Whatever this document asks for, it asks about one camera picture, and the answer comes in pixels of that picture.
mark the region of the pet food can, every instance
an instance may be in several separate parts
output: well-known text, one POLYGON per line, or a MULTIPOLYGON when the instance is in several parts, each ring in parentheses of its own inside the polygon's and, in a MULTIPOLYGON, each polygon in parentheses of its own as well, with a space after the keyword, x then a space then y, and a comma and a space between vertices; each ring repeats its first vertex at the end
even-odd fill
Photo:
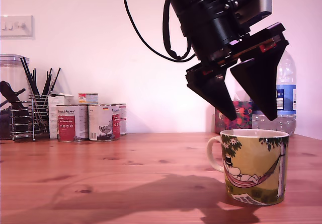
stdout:
POLYGON ((120 135, 126 135, 126 104, 121 103, 120 105, 120 135))
POLYGON ((89 138, 87 105, 57 105, 57 116, 59 142, 78 142, 89 138))
POLYGON ((119 111, 118 104, 89 105, 90 140, 118 140, 120 138, 119 111))
POLYGON ((99 94, 98 93, 79 93, 78 102, 80 104, 98 104, 99 94))

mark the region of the wire basket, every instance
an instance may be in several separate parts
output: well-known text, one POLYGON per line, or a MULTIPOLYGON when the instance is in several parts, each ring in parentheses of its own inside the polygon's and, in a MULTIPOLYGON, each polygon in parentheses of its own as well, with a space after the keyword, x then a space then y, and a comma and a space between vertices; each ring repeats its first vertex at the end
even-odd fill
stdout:
POLYGON ((49 133, 48 96, 30 95, 23 109, 11 109, 11 137, 13 140, 49 133))

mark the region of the red label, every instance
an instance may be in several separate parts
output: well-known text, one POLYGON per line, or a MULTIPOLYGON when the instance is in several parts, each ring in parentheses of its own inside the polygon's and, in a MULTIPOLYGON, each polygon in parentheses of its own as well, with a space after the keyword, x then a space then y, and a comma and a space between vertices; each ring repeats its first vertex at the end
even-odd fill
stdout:
POLYGON ((115 139, 120 138, 120 118, 119 115, 113 115, 113 134, 115 139))
POLYGON ((58 116, 58 140, 74 141, 75 131, 75 116, 58 116))

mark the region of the plastic water bottle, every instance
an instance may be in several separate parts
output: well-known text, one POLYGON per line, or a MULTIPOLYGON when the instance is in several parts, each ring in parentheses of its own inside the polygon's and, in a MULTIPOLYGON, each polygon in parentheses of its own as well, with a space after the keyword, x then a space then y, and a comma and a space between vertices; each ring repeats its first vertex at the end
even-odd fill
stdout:
POLYGON ((253 129, 277 130, 292 135, 296 128, 296 68, 287 51, 277 67, 276 97, 278 117, 274 121, 253 106, 253 129))

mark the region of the wooden table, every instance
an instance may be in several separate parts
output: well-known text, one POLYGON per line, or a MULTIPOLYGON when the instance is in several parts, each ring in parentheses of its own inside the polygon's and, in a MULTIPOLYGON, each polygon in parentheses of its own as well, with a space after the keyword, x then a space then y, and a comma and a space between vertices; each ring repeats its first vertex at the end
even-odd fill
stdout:
POLYGON ((2 141, 1 223, 322 223, 322 141, 291 138, 286 198, 258 207, 227 196, 206 158, 212 136, 2 141))

